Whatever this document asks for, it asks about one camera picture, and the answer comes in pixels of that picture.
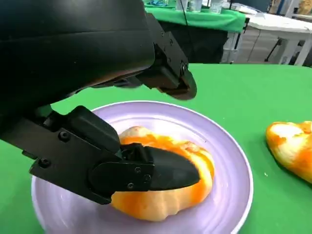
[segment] bottle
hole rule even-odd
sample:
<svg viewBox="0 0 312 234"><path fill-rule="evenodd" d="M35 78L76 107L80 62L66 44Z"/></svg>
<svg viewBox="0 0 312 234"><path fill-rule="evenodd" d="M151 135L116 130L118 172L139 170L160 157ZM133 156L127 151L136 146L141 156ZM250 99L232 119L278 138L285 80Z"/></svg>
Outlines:
<svg viewBox="0 0 312 234"><path fill-rule="evenodd" d="M203 0L190 0L190 11L200 12Z"/></svg>
<svg viewBox="0 0 312 234"><path fill-rule="evenodd" d="M222 5L224 0L211 0L210 1L210 12L221 14Z"/></svg>
<svg viewBox="0 0 312 234"><path fill-rule="evenodd" d="M187 2L188 0L176 0L176 7L177 11L186 11L187 10Z"/></svg>

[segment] green table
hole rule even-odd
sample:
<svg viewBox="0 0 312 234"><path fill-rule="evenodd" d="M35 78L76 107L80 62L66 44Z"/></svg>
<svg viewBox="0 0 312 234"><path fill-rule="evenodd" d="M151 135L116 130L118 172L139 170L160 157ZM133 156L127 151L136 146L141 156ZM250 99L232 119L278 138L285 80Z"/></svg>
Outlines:
<svg viewBox="0 0 312 234"><path fill-rule="evenodd" d="M144 0L145 11L152 13L159 21L186 25L182 11L176 11L176 1L170 0L167 7L155 7L147 4L149 0ZM189 26L206 29L217 29L228 32L241 33L245 26L246 16L240 12L232 10L222 10L222 14L211 13L210 9L202 9L201 12L186 12L186 19Z"/></svg>
<svg viewBox="0 0 312 234"><path fill-rule="evenodd" d="M198 95L183 102L156 90L87 89L56 103L65 114L77 105L92 109L117 101L158 100L200 112L222 125L244 149L254 179L251 212L242 234L312 233L311 186L282 170L264 139L274 121L311 120L312 70L282 65L191 65ZM0 142L0 233L41 234L32 208L32 161Z"/></svg>

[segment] table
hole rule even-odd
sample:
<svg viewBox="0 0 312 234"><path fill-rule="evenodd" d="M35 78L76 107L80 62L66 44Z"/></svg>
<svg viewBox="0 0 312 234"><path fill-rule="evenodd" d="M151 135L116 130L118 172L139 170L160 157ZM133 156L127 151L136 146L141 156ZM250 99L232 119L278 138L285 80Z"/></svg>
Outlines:
<svg viewBox="0 0 312 234"><path fill-rule="evenodd" d="M303 65L312 48L312 23L263 13L248 17L250 18L249 26L283 39L273 63L288 64L299 41L305 41L295 62L295 65Z"/></svg>
<svg viewBox="0 0 312 234"><path fill-rule="evenodd" d="M223 126L242 146L254 179L251 212L241 234L312 233L312 189L282 170L266 147L265 130L274 121L311 120L312 70L259 64L191 64L198 95L177 101L140 87L87 89L53 105L62 114L77 105L93 109L127 100L158 100L193 109ZM0 233L42 234L31 203L32 161L0 141Z"/></svg>
<svg viewBox="0 0 312 234"><path fill-rule="evenodd" d="M181 25L186 24L183 12L175 10L175 0L170 0L167 7L155 7L147 4L149 0L144 1L145 10L152 13L159 21ZM199 13L187 11L186 18L188 25L191 27L227 31L228 39L223 46L224 54L221 62L231 63L235 60L241 43L240 34L246 27L244 14L226 9L222 10L222 14L214 14L211 13L209 9L202 8Z"/></svg>

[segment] lavender plate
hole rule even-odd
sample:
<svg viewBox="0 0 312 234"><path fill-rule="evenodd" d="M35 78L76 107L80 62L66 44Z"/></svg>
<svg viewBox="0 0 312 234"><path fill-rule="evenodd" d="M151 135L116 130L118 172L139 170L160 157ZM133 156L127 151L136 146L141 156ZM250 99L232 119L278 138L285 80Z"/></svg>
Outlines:
<svg viewBox="0 0 312 234"><path fill-rule="evenodd" d="M163 222L131 218L39 178L32 179L32 199L48 234L229 234L237 233L250 210L253 177L237 142L219 125L194 111L160 102L116 103L94 110L118 133L145 126L209 150L215 161L211 194L198 206Z"/></svg>

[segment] robotic arm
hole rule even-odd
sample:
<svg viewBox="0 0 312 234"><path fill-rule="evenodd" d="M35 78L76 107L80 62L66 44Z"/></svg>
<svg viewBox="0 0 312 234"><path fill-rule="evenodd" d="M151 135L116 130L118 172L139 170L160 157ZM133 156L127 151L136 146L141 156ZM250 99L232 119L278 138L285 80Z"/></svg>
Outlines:
<svg viewBox="0 0 312 234"><path fill-rule="evenodd" d="M50 107L87 87L144 84L177 99L195 97L187 58L141 0L0 2L0 139L35 160L31 174L100 204L116 191L199 181L183 157L121 145L116 131L82 106L65 116Z"/></svg>

